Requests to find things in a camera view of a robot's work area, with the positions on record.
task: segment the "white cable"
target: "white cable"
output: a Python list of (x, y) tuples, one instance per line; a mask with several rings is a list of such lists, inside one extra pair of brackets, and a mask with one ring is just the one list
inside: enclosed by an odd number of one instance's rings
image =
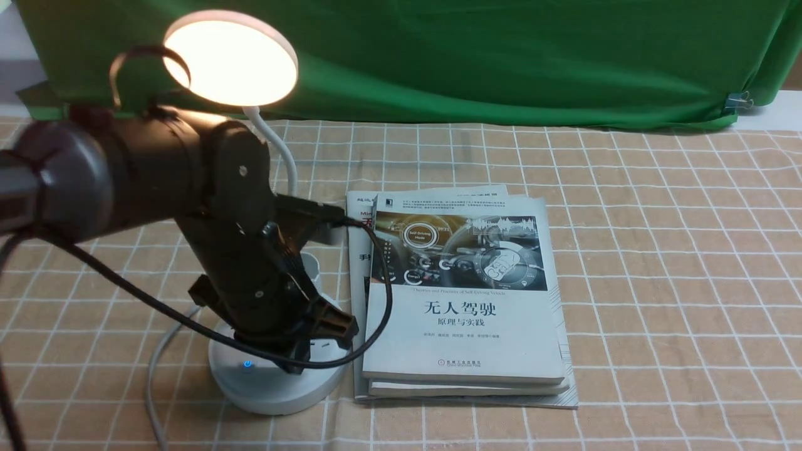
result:
[(290, 196), (298, 195), (298, 168), (295, 166), (295, 159), (287, 144), (267, 125), (265, 120), (259, 116), (259, 107), (242, 107), (242, 112), (248, 116), (251, 124), (257, 129), (261, 137), (268, 140), (278, 149), (287, 167), (287, 185), (290, 187)]
[[(192, 306), (192, 308), (187, 310), (184, 315), (192, 318), (199, 311), (201, 311), (200, 306)], [(153, 351), (150, 363), (148, 364), (148, 381), (145, 384), (145, 409), (148, 411), (151, 426), (153, 427), (153, 435), (156, 437), (156, 443), (158, 444), (160, 451), (168, 451), (168, 446), (167, 438), (164, 436), (164, 429), (162, 429), (161, 423), (159, 422), (159, 416), (156, 414), (156, 406), (153, 404), (153, 374), (156, 372), (156, 365), (159, 363), (161, 354), (164, 352), (164, 349), (167, 347), (167, 345), (170, 344), (172, 339), (175, 338), (180, 329), (181, 323), (176, 323), (172, 329), (164, 333), (164, 337), (162, 337), (159, 344), (156, 345), (156, 349)]]

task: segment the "robotic arm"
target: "robotic arm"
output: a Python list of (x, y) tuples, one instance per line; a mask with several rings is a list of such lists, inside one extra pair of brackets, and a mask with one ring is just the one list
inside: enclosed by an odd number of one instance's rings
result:
[(205, 272), (189, 289), (194, 302), (236, 341), (308, 362), (312, 339), (346, 349), (358, 330), (319, 296), (299, 254), (308, 241), (338, 242), (347, 218), (273, 193), (269, 169), (266, 144), (223, 116), (153, 107), (115, 119), (73, 107), (0, 152), (0, 235), (47, 230), (75, 243), (174, 218)]

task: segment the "publisher logo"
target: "publisher logo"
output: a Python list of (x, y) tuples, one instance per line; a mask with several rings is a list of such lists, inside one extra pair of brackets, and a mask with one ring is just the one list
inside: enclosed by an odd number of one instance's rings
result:
[(446, 367), (481, 368), (481, 360), (438, 360), (437, 364)]

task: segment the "book title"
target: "book title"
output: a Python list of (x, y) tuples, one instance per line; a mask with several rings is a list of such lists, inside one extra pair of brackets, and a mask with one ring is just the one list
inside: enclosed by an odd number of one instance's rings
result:
[(441, 305), (440, 301), (427, 301), (425, 315), (439, 316), (438, 326), (478, 326), (485, 325), (484, 319), (489, 316), (496, 316), (496, 304), (494, 303), (446, 303)]

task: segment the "binder clip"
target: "binder clip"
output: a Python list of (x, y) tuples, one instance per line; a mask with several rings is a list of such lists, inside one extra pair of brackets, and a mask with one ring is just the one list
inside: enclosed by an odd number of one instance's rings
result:
[(749, 91), (743, 93), (733, 92), (727, 96), (723, 112), (732, 113), (735, 110), (748, 110), (753, 106), (755, 106), (755, 101), (749, 98)]

